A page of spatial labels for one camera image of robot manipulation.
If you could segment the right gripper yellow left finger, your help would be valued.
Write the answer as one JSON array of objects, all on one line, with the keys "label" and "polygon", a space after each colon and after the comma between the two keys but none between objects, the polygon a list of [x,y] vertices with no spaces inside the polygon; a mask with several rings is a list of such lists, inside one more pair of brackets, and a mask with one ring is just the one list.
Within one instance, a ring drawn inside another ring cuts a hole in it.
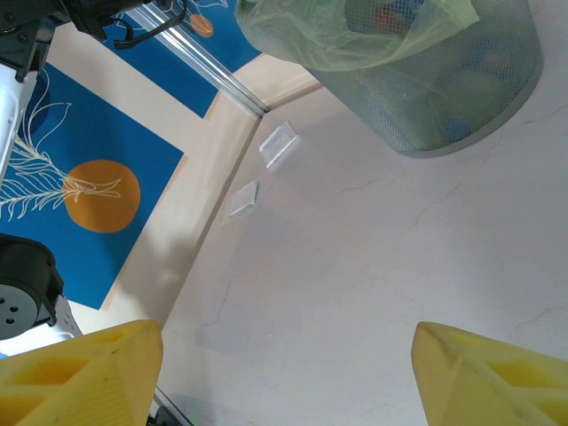
[{"label": "right gripper yellow left finger", "polygon": [[161,329],[140,319],[1,361],[3,425],[144,425]]}]

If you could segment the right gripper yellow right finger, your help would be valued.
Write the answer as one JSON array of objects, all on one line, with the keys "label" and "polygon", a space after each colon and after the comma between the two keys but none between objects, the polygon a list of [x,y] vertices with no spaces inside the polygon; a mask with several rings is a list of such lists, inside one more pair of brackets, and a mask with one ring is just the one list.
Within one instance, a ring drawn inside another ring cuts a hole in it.
[{"label": "right gripper yellow right finger", "polygon": [[567,363],[562,359],[421,322],[411,360],[430,425],[567,423]]}]

